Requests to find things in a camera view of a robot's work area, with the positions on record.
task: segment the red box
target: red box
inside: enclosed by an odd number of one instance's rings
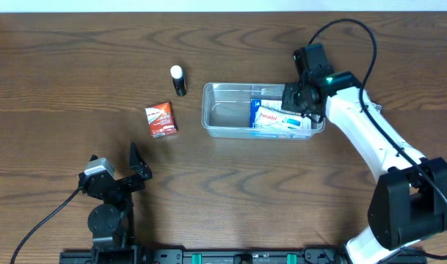
[[[178,132],[170,102],[147,107],[145,112],[152,137],[157,138]]]

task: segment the table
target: table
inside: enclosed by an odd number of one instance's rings
[[[200,124],[208,82],[296,81],[291,54],[337,18],[378,39],[368,93],[413,146],[447,160],[447,12],[0,14],[0,263],[77,187],[90,156],[128,176],[138,144],[153,170],[134,194],[137,237],[188,249],[340,244],[367,225],[374,180],[332,124],[306,142],[211,138]],[[358,78],[371,59],[362,29],[322,34],[330,61]],[[178,97],[169,69],[186,70]],[[171,101],[179,132],[152,139],[143,109]],[[88,249],[78,195],[26,243],[18,263]],[[447,253],[447,232],[421,244]]]

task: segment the cable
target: cable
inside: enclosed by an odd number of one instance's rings
[[[411,157],[408,156],[408,154],[406,154],[404,152],[404,149],[401,148],[400,146],[398,146],[398,144],[396,142],[394,142],[394,140],[383,130],[383,128],[378,125],[377,121],[371,116],[370,112],[368,111],[367,106],[365,105],[365,102],[363,101],[363,90],[365,89],[366,82],[368,80],[368,77],[370,76],[371,70],[373,69],[375,61],[377,59],[377,40],[375,39],[375,36],[374,36],[373,32],[367,27],[367,25],[365,25],[361,21],[357,21],[355,19],[350,19],[350,18],[344,18],[344,19],[339,19],[339,20],[336,20],[336,21],[332,21],[332,22],[329,22],[326,26],[321,27],[320,30],[318,30],[317,33],[314,34],[314,36],[311,38],[311,40],[310,40],[310,42],[308,44],[310,45],[315,40],[315,38],[321,32],[323,32],[325,29],[327,29],[328,27],[332,26],[333,24],[343,23],[343,22],[355,23],[355,24],[361,26],[363,29],[365,29],[368,32],[368,35],[370,36],[370,39],[371,39],[371,43],[373,45],[373,56],[371,58],[370,67],[368,67],[367,73],[365,74],[365,78],[363,78],[363,82],[362,82],[362,85],[361,85],[360,91],[359,91],[360,107],[362,108],[363,112],[365,113],[367,118],[370,120],[370,122],[373,124],[373,126],[378,130],[378,132],[380,132],[385,137],[385,139],[393,146],[393,148],[396,151],[398,151],[399,155],[401,155],[407,162],[409,162],[411,165],[413,165],[413,167],[415,169],[417,169],[419,174],[434,189],[434,191],[437,192],[437,194],[440,196],[440,198],[443,200],[443,202],[447,206],[447,199],[446,199],[445,195],[443,194],[443,192],[438,188],[438,186],[428,176],[428,174],[425,173],[425,171],[422,168],[420,168],[419,165],[417,165],[417,163]],[[427,252],[424,252],[424,251],[421,251],[421,250],[418,250],[418,249],[409,248],[409,247],[403,247],[402,251],[403,252],[410,252],[410,253],[413,253],[413,254],[423,255],[425,257],[432,258],[432,259],[435,259],[435,260],[447,260],[447,255],[442,255],[441,256],[441,255],[436,255],[436,254],[430,254],[430,253],[427,253]]]
[[[57,209],[55,209],[51,214],[49,214],[47,217],[45,217],[39,224],[37,224],[37,226],[32,228],[31,232],[29,232],[26,235],[26,237],[24,237],[24,239],[19,243],[19,245],[16,248],[15,252],[12,254],[11,262],[10,262],[11,264],[15,264],[16,257],[18,256],[18,253],[21,250],[21,247],[23,247],[23,245],[31,237],[31,235],[34,234],[34,232],[36,232],[39,229],[39,227],[42,227],[43,224],[45,224],[48,220],[50,220],[52,218],[52,216],[55,216],[56,213],[60,212],[60,210],[63,209],[75,197],[75,195],[78,194],[78,192],[80,190],[81,190],[80,188],[76,189],[70,195],[70,197],[68,197],[68,199],[66,199]]]

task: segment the white wall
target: white wall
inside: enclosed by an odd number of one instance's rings
[[[0,0],[0,12],[447,11],[447,0]]]

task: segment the green strip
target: green strip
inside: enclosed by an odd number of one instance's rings
[[[192,264],[202,264],[202,255],[201,254],[193,254],[192,255]]]
[[[287,254],[287,264],[297,264],[297,256],[295,254]]]

